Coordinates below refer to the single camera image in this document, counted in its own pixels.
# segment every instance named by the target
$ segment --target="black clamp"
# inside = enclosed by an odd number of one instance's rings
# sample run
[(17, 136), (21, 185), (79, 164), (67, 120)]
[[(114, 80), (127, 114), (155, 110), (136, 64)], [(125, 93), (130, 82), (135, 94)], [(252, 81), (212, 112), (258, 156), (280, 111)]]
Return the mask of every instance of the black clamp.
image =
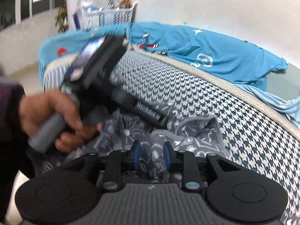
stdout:
[[(16, 192), (16, 206), (23, 219), (37, 224), (65, 224), (91, 211), (105, 192), (118, 191), (122, 171), (138, 168), (140, 142), (130, 150), (109, 156), (89, 153), (23, 184)], [(105, 170), (101, 188), (95, 186)]]
[[(258, 224), (279, 220), (285, 210), (288, 197), (280, 184), (224, 157), (195, 157), (189, 151), (174, 151), (170, 142), (164, 143), (163, 155), (168, 171), (182, 172), (182, 189), (199, 192), (223, 217)], [(201, 171), (206, 173), (205, 192)]]

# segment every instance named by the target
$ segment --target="white floor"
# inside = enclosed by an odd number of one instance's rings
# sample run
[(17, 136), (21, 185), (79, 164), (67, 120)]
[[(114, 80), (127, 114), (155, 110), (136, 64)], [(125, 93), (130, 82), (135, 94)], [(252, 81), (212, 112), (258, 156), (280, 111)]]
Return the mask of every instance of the white floor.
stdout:
[[(26, 95), (33, 95), (43, 91), (39, 80), (38, 64), (34, 64), (17, 73), (14, 73), (10, 75), (9, 78), (14, 81), (18, 81), (21, 85), (23, 85)], [(26, 181), (28, 181), (28, 178), (19, 171), (16, 175), (12, 196), (10, 198), (10, 204), (6, 213), (6, 219), (11, 225), (17, 225), (22, 221), (20, 213), (18, 212), (15, 204), (15, 193), (17, 189)]]

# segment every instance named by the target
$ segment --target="metal bolt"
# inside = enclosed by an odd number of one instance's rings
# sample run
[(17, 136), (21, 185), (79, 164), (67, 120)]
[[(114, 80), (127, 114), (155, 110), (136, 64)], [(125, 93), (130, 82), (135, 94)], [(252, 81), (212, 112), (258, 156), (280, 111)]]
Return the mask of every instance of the metal bolt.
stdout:
[(107, 190), (113, 190), (113, 189), (115, 189), (116, 187), (118, 187), (118, 184), (115, 183), (115, 182), (109, 181), (109, 182), (105, 182), (105, 183), (102, 185), (102, 187), (103, 187), (104, 189), (107, 189)]
[(197, 182), (188, 182), (185, 184), (185, 186), (190, 190), (196, 190), (200, 187), (200, 184)]
[(149, 185), (149, 186), (147, 186), (147, 189), (149, 189), (149, 190), (153, 190), (153, 189), (155, 189), (156, 187), (154, 186), (154, 185)]

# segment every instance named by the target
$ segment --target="houndstooth fabric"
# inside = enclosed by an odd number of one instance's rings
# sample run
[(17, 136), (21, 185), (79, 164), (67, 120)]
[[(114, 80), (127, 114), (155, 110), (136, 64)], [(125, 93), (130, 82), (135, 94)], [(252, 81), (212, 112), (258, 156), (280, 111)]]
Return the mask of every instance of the houndstooth fabric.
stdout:
[[(300, 217), (300, 147), (294, 137), (231, 94), (157, 59), (127, 51), (118, 67), (125, 78), (123, 88), (137, 97), (171, 101), (182, 117), (214, 114), (229, 158), (280, 183), (289, 197), (284, 223), (300, 224), (289, 219)], [(48, 73), (45, 89), (59, 87), (67, 68)]]

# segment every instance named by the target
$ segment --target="hand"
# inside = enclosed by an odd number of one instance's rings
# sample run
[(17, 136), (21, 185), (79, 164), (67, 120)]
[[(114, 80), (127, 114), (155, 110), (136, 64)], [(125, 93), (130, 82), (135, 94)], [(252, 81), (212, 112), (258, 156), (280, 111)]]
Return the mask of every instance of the hand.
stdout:
[(75, 130), (75, 134), (63, 132), (56, 139), (55, 146), (59, 151), (68, 153), (84, 144), (101, 130), (102, 124), (95, 127), (84, 127), (76, 104), (67, 94), (59, 90), (24, 96), (19, 105), (19, 116), (22, 130), (29, 136), (35, 135), (41, 124), (47, 120), (54, 111), (64, 116), (66, 123)]

